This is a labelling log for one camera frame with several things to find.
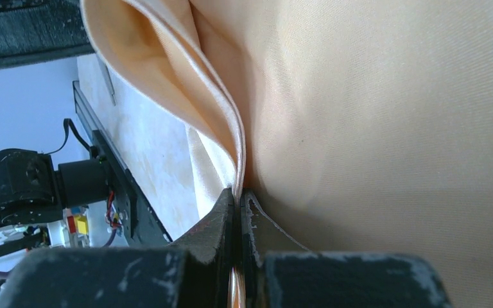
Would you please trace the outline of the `orange cloth napkin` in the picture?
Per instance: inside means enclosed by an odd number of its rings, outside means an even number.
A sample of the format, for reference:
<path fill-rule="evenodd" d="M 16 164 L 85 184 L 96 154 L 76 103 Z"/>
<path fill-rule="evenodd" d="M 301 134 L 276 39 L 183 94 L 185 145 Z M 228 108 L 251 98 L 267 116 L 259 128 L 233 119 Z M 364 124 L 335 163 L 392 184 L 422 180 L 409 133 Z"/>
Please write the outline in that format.
<path fill-rule="evenodd" d="M 184 123 L 200 218 L 254 190 L 313 250 L 419 255 L 493 307 L 493 1 L 82 1 L 145 193 L 156 105 Z"/>

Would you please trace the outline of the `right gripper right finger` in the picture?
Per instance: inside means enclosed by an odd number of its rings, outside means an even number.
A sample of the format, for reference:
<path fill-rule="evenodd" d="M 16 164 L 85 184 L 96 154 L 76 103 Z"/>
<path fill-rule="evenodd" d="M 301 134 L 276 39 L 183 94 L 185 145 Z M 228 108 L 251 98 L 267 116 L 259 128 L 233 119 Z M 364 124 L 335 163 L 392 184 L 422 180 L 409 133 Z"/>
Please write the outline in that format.
<path fill-rule="evenodd" d="M 399 253 L 314 252 L 287 234 L 250 189 L 240 201 L 247 307 L 450 307 L 438 273 Z"/>

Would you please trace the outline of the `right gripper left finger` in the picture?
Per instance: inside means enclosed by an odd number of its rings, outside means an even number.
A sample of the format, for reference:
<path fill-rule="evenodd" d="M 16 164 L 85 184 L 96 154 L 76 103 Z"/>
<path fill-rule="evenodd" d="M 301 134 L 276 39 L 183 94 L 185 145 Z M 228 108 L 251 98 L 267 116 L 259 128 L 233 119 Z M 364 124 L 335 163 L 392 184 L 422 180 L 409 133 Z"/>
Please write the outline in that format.
<path fill-rule="evenodd" d="M 54 248 L 12 271 L 0 307 L 227 307 L 234 197 L 159 248 Z"/>

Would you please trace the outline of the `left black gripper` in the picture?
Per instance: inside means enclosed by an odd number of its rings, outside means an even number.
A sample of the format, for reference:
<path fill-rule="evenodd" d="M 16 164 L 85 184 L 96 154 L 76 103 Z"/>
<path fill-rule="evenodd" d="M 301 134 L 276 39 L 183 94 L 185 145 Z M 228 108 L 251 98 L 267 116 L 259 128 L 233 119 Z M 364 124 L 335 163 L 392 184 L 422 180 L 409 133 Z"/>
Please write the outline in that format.
<path fill-rule="evenodd" d="M 79 1 L 0 1 L 0 69 L 93 51 Z"/>

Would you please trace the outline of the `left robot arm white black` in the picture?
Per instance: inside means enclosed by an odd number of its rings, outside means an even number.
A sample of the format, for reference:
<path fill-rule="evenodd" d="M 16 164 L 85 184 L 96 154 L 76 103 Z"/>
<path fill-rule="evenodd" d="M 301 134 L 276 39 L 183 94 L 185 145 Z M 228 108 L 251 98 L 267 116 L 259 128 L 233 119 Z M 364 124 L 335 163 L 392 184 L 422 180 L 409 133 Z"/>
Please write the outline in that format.
<path fill-rule="evenodd" d="M 0 69 L 92 51 L 78 1 L 0 1 Z M 0 245 L 0 257 L 49 244 L 49 231 L 37 225 L 109 198 L 111 168 L 96 147 L 85 149 L 89 159 L 58 167 L 50 153 L 0 151 L 0 228 L 28 228 L 21 239 Z"/>

